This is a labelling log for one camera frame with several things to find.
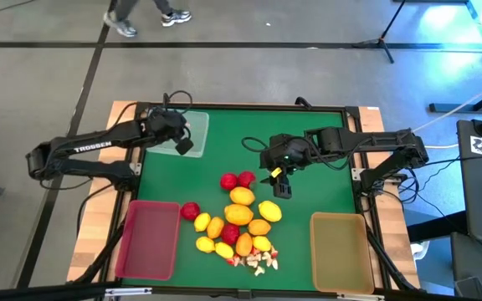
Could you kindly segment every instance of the red plastic container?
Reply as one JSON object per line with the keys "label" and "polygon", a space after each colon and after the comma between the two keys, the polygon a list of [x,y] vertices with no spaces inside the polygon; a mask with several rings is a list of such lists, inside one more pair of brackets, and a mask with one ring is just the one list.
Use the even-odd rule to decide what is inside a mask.
{"label": "red plastic container", "polygon": [[178,203],[130,202],[116,277],[168,280],[174,270],[179,227]]}

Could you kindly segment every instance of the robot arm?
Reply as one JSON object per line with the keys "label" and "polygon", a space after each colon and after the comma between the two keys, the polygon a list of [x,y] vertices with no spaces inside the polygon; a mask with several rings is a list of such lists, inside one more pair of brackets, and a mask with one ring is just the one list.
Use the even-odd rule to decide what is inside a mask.
{"label": "robot arm", "polygon": [[396,132],[354,133],[345,128],[325,127],[306,130],[304,136],[274,135],[269,147],[260,152],[260,168],[271,171],[267,180],[274,196],[291,198],[288,175],[314,163],[329,164],[341,158],[351,158],[355,152],[393,151],[381,165],[360,174],[358,190],[370,192],[382,189],[384,180],[403,168],[418,168],[428,161],[427,151],[420,137],[410,129]]}
{"label": "robot arm", "polygon": [[170,139],[177,143],[178,153],[184,155],[192,148],[191,132],[186,123],[182,113],[155,107],[147,117],[122,122],[108,130],[73,137],[56,137],[41,143],[26,155],[28,173],[39,181],[51,180],[60,175],[104,177],[116,190],[130,191],[138,183],[136,173],[128,162],[102,163],[69,157],[112,146],[154,146]]}

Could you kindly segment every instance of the green mat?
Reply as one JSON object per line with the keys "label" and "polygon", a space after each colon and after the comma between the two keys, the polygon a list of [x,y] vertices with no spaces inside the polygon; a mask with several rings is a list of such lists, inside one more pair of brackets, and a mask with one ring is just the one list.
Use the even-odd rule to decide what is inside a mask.
{"label": "green mat", "polygon": [[[223,173],[255,172],[258,180],[268,173],[259,169],[259,154],[245,150],[241,139],[281,133],[303,135],[304,130],[343,126],[334,113],[279,112],[257,110],[202,110],[209,114],[209,132],[202,158],[161,155],[147,152],[139,188],[139,200],[197,202],[203,212],[224,218],[231,204],[228,193],[219,186]],[[258,184],[256,202],[251,206],[259,218],[258,204],[271,200],[279,204],[283,218],[272,223],[269,240],[279,250],[279,270],[266,268],[255,277],[245,267],[233,267],[215,253],[201,253],[195,247],[198,237],[193,224],[182,220],[174,274],[168,281],[123,279],[124,285],[177,286],[200,288],[251,288],[315,290],[311,277],[310,217],[314,212],[353,213],[351,173],[331,171],[323,165],[308,166],[290,176],[293,197],[273,197],[272,187]]]}

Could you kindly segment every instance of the person's leg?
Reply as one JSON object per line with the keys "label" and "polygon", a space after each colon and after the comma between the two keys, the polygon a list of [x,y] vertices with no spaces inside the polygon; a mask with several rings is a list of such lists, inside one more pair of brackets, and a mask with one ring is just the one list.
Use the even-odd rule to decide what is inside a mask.
{"label": "person's leg", "polygon": [[136,29],[131,26],[128,16],[138,0],[118,0],[115,10],[104,14],[104,22],[125,37],[135,37]]}
{"label": "person's leg", "polygon": [[175,23],[184,23],[191,19],[191,13],[178,9],[172,9],[168,0],[154,0],[157,8],[161,11],[161,23],[163,27],[169,27]]}
{"label": "person's leg", "polygon": [[172,13],[173,9],[171,8],[171,5],[168,3],[168,0],[154,0],[154,3],[156,3],[157,9],[159,9],[161,14],[168,16],[169,14]]}

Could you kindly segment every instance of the yellow fruit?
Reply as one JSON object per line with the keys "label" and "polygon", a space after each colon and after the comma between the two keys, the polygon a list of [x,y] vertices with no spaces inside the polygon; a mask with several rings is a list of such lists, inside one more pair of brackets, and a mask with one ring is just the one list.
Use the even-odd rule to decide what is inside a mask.
{"label": "yellow fruit", "polygon": [[194,220],[194,230],[196,232],[205,231],[211,221],[211,217],[209,213],[200,213],[198,214],[197,218]]}
{"label": "yellow fruit", "polygon": [[268,252],[271,249],[271,242],[267,237],[254,237],[252,239],[252,244],[261,252]]}
{"label": "yellow fruit", "polygon": [[204,253],[215,251],[215,242],[209,237],[199,237],[197,239],[197,249]]}
{"label": "yellow fruit", "polygon": [[252,235],[267,235],[271,230],[271,225],[265,220],[257,219],[253,220],[249,224],[249,232]]}
{"label": "yellow fruit", "polygon": [[271,201],[263,201],[258,205],[259,214],[269,222],[277,222],[282,218],[282,211]]}
{"label": "yellow fruit", "polygon": [[217,238],[223,231],[224,221],[220,217],[214,217],[208,225],[208,237],[211,239]]}
{"label": "yellow fruit", "polygon": [[230,192],[230,199],[232,202],[239,204],[250,206],[256,199],[256,196],[250,191],[250,189],[245,187],[235,187]]}
{"label": "yellow fruit", "polygon": [[235,243],[235,252],[241,257],[248,256],[252,251],[252,238],[250,234],[243,233]]}
{"label": "yellow fruit", "polygon": [[252,221],[254,213],[246,206],[232,204],[224,208],[224,216],[228,222],[234,225],[244,226]]}
{"label": "yellow fruit", "polygon": [[215,243],[215,252],[222,258],[230,259],[233,257],[233,249],[227,243]]}

